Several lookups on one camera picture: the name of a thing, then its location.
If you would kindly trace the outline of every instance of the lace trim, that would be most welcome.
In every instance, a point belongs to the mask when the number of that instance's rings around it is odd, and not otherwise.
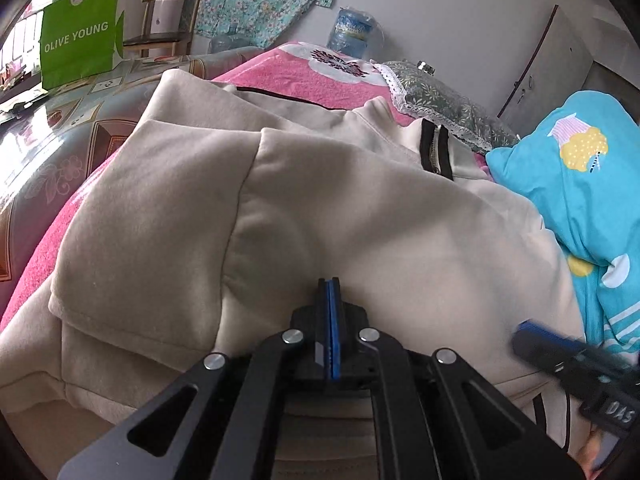
[[[491,143],[479,137],[478,134],[456,124],[451,119],[439,114],[432,108],[425,108],[418,105],[411,105],[406,102],[406,90],[398,79],[396,73],[385,64],[375,64],[375,69],[382,74],[386,84],[391,92],[391,101],[401,114],[409,115],[414,118],[425,118],[432,123],[442,124],[454,136],[475,146],[480,152],[486,153],[491,151],[493,147]]]

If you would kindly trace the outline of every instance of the cabinet door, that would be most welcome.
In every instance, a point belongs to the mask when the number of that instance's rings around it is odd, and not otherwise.
[[[558,6],[538,49],[498,115],[521,137],[582,87],[593,56]]]

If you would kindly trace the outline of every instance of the metal screw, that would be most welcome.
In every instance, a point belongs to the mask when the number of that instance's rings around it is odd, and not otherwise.
[[[456,362],[457,358],[458,356],[456,355],[456,353],[449,348],[443,348],[436,352],[436,359],[439,363],[442,363],[444,365],[452,365]]]
[[[226,359],[222,354],[209,354],[204,358],[203,364],[207,370],[220,370],[226,363]]]
[[[296,330],[292,328],[287,330],[282,334],[282,340],[287,344],[299,343],[305,338],[305,335],[300,332],[300,330]]]
[[[363,328],[358,333],[358,336],[363,341],[373,343],[374,341],[377,341],[378,339],[380,339],[380,332],[378,332],[375,328],[371,328],[371,327]]]

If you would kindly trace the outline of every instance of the pillow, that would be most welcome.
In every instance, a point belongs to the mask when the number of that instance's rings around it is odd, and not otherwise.
[[[442,124],[475,152],[484,154],[520,140],[500,119],[408,61],[375,67],[385,77],[401,114]]]
[[[620,103],[577,92],[486,161],[496,182],[537,206],[570,253],[588,342],[638,350],[640,128]]]

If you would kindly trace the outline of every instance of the green floral pillowcase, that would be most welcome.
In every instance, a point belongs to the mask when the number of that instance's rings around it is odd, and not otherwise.
[[[407,61],[380,66],[400,113],[442,124],[479,153],[514,146],[520,138],[500,119]]]

